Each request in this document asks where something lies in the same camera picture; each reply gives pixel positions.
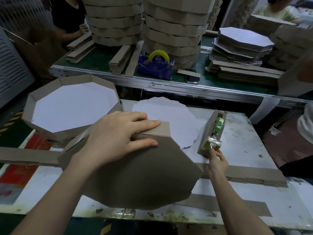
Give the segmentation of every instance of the white cloth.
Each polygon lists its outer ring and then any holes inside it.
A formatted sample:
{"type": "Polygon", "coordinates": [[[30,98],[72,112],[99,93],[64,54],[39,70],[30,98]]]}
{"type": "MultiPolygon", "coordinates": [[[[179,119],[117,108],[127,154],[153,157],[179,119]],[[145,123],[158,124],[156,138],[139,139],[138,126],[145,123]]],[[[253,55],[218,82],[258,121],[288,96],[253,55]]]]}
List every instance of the white cloth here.
{"type": "Polygon", "coordinates": [[[313,144],[313,103],[306,104],[304,114],[298,119],[297,129],[303,138],[313,144]]]}

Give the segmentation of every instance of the person in black shirt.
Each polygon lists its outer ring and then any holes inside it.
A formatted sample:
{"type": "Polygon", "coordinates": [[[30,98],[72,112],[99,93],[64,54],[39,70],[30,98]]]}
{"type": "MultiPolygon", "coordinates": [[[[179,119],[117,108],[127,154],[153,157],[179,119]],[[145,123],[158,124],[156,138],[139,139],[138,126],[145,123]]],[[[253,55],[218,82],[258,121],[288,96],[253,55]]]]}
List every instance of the person in black shirt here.
{"type": "Polygon", "coordinates": [[[88,32],[86,10],[81,0],[50,0],[57,38],[66,46],[88,32]]]}

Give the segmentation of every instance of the person's left hand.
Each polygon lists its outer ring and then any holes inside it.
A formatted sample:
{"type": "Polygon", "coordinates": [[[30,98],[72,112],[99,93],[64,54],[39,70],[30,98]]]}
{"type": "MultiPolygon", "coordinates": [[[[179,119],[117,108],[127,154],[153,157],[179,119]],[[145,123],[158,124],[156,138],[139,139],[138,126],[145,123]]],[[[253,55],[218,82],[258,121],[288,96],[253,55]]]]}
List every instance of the person's left hand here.
{"type": "Polygon", "coordinates": [[[95,171],[135,150],[157,146],[158,143],[154,139],[131,141],[131,136],[160,124],[160,120],[148,120],[144,112],[116,111],[105,115],[92,125],[87,143],[72,157],[72,161],[95,171]]]}

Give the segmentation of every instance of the black shirt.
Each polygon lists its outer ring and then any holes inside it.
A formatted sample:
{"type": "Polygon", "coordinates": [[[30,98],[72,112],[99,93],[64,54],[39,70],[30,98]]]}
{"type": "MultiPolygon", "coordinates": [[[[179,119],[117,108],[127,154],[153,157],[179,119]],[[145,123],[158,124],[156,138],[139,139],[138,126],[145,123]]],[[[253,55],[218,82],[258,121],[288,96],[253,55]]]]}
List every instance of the black shirt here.
{"type": "Polygon", "coordinates": [[[81,0],[78,0],[79,9],[71,6],[66,0],[50,0],[53,24],[56,27],[66,30],[68,34],[79,30],[79,25],[84,23],[85,7],[81,0]]]}

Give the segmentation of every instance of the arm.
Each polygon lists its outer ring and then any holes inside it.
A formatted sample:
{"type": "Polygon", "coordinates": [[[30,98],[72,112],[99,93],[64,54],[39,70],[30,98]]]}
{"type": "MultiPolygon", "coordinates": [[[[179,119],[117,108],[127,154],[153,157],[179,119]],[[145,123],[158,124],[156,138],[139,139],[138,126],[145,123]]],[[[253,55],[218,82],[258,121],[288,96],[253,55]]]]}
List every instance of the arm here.
{"type": "Polygon", "coordinates": [[[142,148],[157,146],[153,139],[131,141],[132,134],[159,126],[161,121],[144,120],[143,112],[106,115],[92,127],[86,145],[72,157],[66,170],[11,235],[63,234],[82,195],[84,184],[104,164],[142,148]]]}
{"type": "Polygon", "coordinates": [[[71,34],[68,34],[66,30],[61,29],[57,26],[54,26],[54,31],[57,35],[57,38],[63,43],[76,40],[77,38],[88,32],[88,27],[85,24],[81,24],[79,27],[80,27],[79,31],[76,31],[71,34]]]}
{"type": "Polygon", "coordinates": [[[211,150],[209,176],[216,194],[222,219],[229,235],[273,235],[268,226],[254,214],[234,191],[224,173],[228,162],[220,150],[211,150]]]}

